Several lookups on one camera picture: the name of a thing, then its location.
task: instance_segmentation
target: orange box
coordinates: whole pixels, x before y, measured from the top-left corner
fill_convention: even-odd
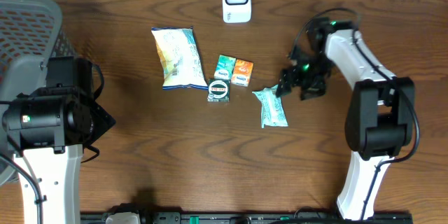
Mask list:
[[[235,62],[231,83],[247,87],[251,81],[253,63],[241,59]]]

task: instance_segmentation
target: small box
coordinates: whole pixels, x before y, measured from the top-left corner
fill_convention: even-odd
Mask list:
[[[219,55],[218,65],[216,66],[215,79],[230,81],[233,68],[237,59],[224,55]]]
[[[228,102],[230,100],[230,82],[228,80],[211,79],[209,84],[209,102]]]
[[[244,87],[249,86],[251,81],[253,63],[247,62],[241,59],[237,59],[235,62],[235,68],[233,69],[232,84],[242,85]]]

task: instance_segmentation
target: teal box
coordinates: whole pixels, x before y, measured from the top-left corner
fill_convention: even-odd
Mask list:
[[[218,66],[216,66],[215,79],[230,81],[237,59],[219,55]]]

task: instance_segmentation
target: gray plastic basket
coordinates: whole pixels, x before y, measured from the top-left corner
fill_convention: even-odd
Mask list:
[[[76,56],[61,24],[62,13],[54,1],[0,0],[0,101],[45,86],[50,57]],[[7,108],[0,106],[1,117]],[[2,127],[0,151],[12,156]],[[0,161],[0,185],[11,179],[14,170]]]

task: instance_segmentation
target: brown tabletop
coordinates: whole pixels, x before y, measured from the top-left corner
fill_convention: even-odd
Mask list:
[[[101,155],[81,166],[81,211],[122,202],[184,211],[331,207],[350,160],[351,90],[340,72],[324,97],[300,101],[295,90],[282,99],[287,128],[261,129],[251,92],[277,83],[307,19],[344,6],[363,14],[365,42],[381,63],[416,85],[421,146],[391,165],[375,209],[409,210],[418,224],[448,222],[447,0],[252,0],[246,24],[225,24],[221,0],[55,1],[77,51],[101,65],[99,103],[117,120],[94,144]],[[228,104],[207,102],[202,90],[162,91],[151,27],[166,26],[194,27],[207,79],[220,54],[254,62],[249,87],[232,86]],[[2,186],[0,222],[23,223],[22,215],[19,185]]]

